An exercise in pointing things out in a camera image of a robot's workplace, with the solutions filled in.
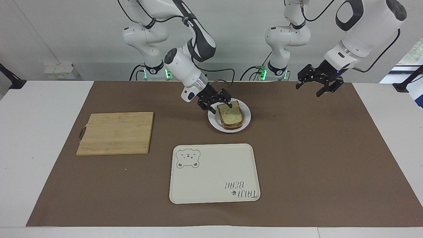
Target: wooden cutting board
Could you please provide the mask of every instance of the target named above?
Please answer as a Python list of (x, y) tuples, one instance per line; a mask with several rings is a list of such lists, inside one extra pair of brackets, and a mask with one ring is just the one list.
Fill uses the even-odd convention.
[(153, 112), (91, 114), (77, 155), (148, 154)]

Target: robotic arm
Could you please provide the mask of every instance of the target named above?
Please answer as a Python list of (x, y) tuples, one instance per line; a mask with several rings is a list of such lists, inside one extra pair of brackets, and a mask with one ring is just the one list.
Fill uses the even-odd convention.
[[(138, 44), (131, 43), (130, 45), (137, 48), (143, 56), (147, 55), (146, 59), (149, 59), (149, 57), (154, 58), (155, 64), (158, 63), (157, 59), (159, 53), (157, 53), (158, 49), (152, 46), (151, 43), (165, 41), (168, 36), (167, 31), (163, 28), (154, 28), (156, 26), (156, 22), (165, 22), (171, 18), (180, 17), (182, 18), (183, 24), (189, 27), (193, 33), (193, 37), (182, 47), (170, 50), (164, 61), (167, 68), (172, 71), (173, 75), (176, 76), (185, 86), (181, 94), (182, 99), (186, 102), (190, 102), (195, 96), (198, 96), (198, 105), (204, 111), (209, 110), (212, 113), (216, 113), (216, 111), (211, 107), (211, 105), (217, 102), (224, 102), (229, 107), (232, 107), (230, 103), (231, 95), (224, 89), (217, 92), (211, 85), (208, 84), (208, 79), (193, 63), (194, 59), (199, 62), (204, 62), (205, 60), (213, 57), (216, 52), (216, 43), (189, 7), (182, 0), (127, 1), (129, 2), (127, 7), (131, 12), (137, 12), (139, 16), (138, 19), (143, 25), (141, 26), (141, 33), (139, 33), (140, 36), (133, 37), (133, 39), (146, 39), (141, 44), (138, 42)], [(124, 38), (126, 36), (127, 39), (130, 39), (131, 36), (134, 36), (134, 32), (133, 28), (125, 29)], [(127, 39), (126, 42), (136, 42), (136, 40), (130, 41)]]
[(355, 66), (395, 32), (399, 37), (399, 28), (407, 12), (398, 1), (345, 0), (345, 3), (351, 5), (353, 16), (349, 21), (341, 22), (337, 14), (335, 20), (347, 34), (324, 55), (325, 60), (317, 68), (309, 64), (298, 73), (297, 89), (306, 82), (318, 82), (324, 86), (317, 91), (317, 97), (325, 92), (335, 92), (343, 84), (341, 75), (345, 71), (357, 70)]
[(310, 41), (310, 30), (301, 13), (301, 4), (304, 12), (307, 11), (310, 0), (287, 0), (283, 15), (290, 22), (289, 26), (272, 27), (266, 32), (266, 43), (272, 48), (272, 54), (265, 66), (267, 77), (280, 80), (288, 66), (291, 54), (286, 46), (303, 46)]

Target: cutting board handle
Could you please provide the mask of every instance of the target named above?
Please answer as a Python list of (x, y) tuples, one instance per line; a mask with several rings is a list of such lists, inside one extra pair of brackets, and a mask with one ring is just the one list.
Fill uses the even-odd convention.
[(79, 139), (80, 139), (80, 143), (81, 143), (82, 138), (84, 138), (85, 131), (87, 131), (87, 125), (85, 125), (85, 126), (81, 129), (81, 132), (80, 132), (80, 137), (79, 137)]

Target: blue object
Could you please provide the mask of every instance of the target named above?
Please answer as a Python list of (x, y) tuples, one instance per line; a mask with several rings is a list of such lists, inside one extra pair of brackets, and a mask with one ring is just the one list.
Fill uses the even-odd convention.
[(420, 97), (418, 97), (416, 99), (416, 103), (417, 105), (419, 105), (421, 108), (423, 108), (423, 95), (421, 95)]

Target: black stand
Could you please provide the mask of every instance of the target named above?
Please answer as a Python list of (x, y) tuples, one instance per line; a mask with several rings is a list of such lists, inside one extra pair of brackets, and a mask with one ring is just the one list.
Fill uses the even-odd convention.
[(404, 82), (402, 83), (393, 83), (394, 88), (397, 90), (397, 92), (400, 93), (408, 93), (407, 86), (409, 83), (411, 83), (417, 76), (423, 74), (423, 64), (420, 65), (420, 67), (414, 71)]
[(26, 83), (26, 80), (20, 79), (14, 73), (6, 69), (2, 64), (0, 64), (0, 71), (12, 82), (9, 89), (21, 89)]

